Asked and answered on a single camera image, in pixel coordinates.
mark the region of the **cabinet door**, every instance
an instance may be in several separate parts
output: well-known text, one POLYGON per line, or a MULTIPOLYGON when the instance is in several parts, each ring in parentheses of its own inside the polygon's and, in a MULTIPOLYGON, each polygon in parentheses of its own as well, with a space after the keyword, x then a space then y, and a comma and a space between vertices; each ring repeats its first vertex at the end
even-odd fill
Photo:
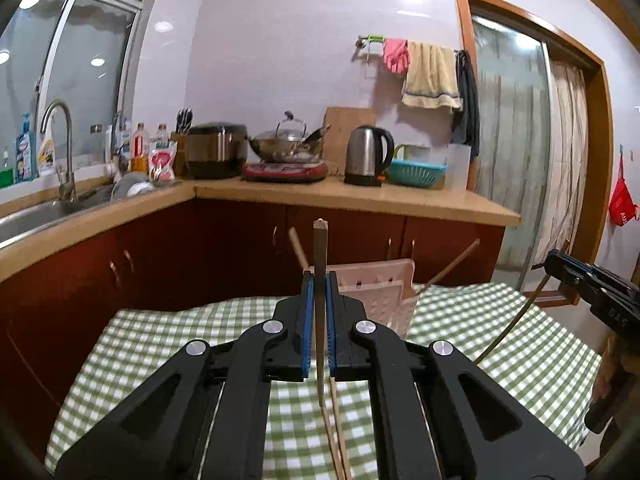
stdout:
POLYGON ((175 312, 206 303, 204 227, 191 200, 114 229, 132 308, 175 312))
POLYGON ((198 243, 210 301, 300 292, 302 273, 289 247, 284 205, 196 200, 198 243))
POLYGON ((504 227, 500 226, 408 218, 402 257, 414 260, 414 281, 425 283, 479 238, 480 246, 444 277, 440 285, 490 282, 503 234, 504 227))
POLYGON ((127 306, 110 268, 113 260, 113 237, 107 232, 0 285, 8 336, 60 404, 102 329, 127 306))
POLYGON ((0 326, 0 356, 0 405, 27 447, 44 462, 60 405, 27 368, 4 325, 0 326))
POLYGON ((290 206, 287 208, 287 228, 296 228, 310 265, 314 250, 314 220, 318 218, 329 224, 327 262, 330 265, 399 258, 403 216, 290 206))

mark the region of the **table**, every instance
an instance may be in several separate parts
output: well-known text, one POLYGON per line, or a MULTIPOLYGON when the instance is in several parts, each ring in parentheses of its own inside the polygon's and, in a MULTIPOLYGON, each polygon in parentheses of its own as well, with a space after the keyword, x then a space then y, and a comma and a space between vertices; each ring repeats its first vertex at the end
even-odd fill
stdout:
MULTIPOLYGON (((281 298, 242 298, 177 313, 121 310, 80 370, 53 427, 46 467, 103 418, 185 343, 216 345, 271 317, 281 298)), ((425 291, 407 340, 447 339, 470 359, 498 335, 524 304, 503 283, 425 291)), ((583 419, 600 357, 535 305, 481 364, 571 448, 588 433, 583 419)), ((304 383, 274 381, 264 450, 264 478, 334 478, 316 396, 315 370, 304 383)), ((367 383, 338 383, 343 431, 354 478, 377 478, 367 383)))

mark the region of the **blue plastic colander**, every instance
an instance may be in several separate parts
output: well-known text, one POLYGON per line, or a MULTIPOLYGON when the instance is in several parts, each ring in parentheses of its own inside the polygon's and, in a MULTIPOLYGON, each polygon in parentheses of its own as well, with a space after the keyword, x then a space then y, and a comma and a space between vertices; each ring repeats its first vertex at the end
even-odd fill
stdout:
POLYGON ((386 168, 386 176, 394 184, 429 189, 440 180, 447 167, 395 158, 386 168))

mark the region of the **electric kettle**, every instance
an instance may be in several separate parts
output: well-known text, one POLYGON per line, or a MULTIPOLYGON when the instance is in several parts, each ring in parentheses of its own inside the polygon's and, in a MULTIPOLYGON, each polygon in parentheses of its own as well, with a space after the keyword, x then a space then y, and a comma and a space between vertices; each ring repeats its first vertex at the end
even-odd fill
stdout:
POLYGON ((351 132, 347 143, 344 181, 356 186, 381 186, 379 177, 391 164, 394 156, 394 138, 384 128, 363 124, 351 132), (382 139, 386 155, 382 156, 382 139))

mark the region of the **cutting board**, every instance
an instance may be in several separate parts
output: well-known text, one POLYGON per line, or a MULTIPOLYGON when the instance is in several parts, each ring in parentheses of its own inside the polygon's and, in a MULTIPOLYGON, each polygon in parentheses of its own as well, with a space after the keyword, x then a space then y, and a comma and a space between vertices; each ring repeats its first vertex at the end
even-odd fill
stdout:
POLYGON ((332 163, 329 164, 332 174, 344 175, 347 143, 351 132, 362 124, 375 126, 376 113, 372 108, 333 106, 326 109, 324 124, 330 124, 331 129, 324 136, 322 158, 332 163))

